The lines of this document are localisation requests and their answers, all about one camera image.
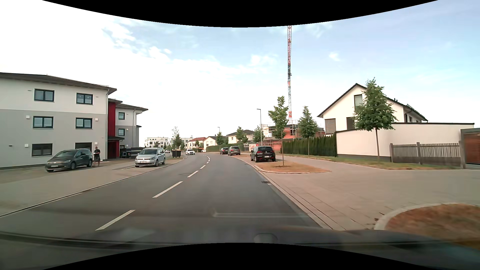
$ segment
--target street lamp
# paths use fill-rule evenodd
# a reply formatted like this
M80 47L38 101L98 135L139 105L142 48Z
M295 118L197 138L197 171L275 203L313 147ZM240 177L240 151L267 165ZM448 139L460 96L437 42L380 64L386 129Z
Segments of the street lamp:
M257 110L260 110L260 145L262 145L262 133L264 132L264 129L262 127L262 109Z

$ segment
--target trash container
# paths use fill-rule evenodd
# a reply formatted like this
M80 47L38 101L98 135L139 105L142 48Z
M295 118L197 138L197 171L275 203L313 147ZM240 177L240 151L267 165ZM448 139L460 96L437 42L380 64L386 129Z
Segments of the trash container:
M173 150L172 157L179 158L181 156L181 150Z

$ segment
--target person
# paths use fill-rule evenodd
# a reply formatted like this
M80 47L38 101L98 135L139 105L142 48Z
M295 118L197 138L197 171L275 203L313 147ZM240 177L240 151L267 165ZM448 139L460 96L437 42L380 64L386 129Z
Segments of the person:
M100 166L100 149L95 146L95 151L93 151L93 162L98 162L98 166Z

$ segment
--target white lane marking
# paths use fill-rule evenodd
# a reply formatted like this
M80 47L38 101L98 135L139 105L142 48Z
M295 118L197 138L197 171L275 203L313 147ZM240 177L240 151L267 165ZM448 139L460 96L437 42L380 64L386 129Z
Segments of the white lane marking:
M100 227L100 228L96 229L95 231L99 231L99 230L103 230L103 229L107 228L108 226L110 226L110 225L114 224L115 222L117 222L117 221L119 221L119 220L123 219L124 217L126 217L127 215L131 214L133 211L135 211L135 210L129 210L129 211L128 211L128 212L126 212L125 214L123 214L123 215L121 215L121 216L117 217L116 219L114 219L114 220L110 221L109 223L107 223L107 224L103 225L102 227Z
M196 174L198 171L195 171L194 173L190 174L189 176L187 176L187 178L189 178L190 176Z
M171 186L171 187L167 188L166 190L164 190L164 191L162 191L162 192L158 193L157 195L153 196L152 198L157 198L158 196L160 196L160 195L164 194L165 192L167 192L168 190L170 190L170 189L172 189L172 188L176 187L177 185L179 185L179 184L180 184L180 183L182 183L182 182L183 182L183 181L180 181L180 182L176 183L175 185L173 185L173 186Z

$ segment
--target parked car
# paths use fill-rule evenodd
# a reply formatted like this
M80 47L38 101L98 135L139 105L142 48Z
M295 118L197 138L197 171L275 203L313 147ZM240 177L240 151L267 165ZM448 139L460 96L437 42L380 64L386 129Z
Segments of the parked car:
M222 147L220 149L220 155L223 155L223 154L228 154L228 147Z
M255 146L250 152L250 160L255 162L276 161L275 151L270 146Z
M228 148L227 155L233 156L233 155L239 155L239 154L240 154L240 148L238 146L230 146L230 148Z
M78 166L91 167L92 162L92 152L87 148L62 150L47 161L45 170L48 172L59 169L75 170Z
M145 148L135 158L135 167L165 164L165 150L163 148Z

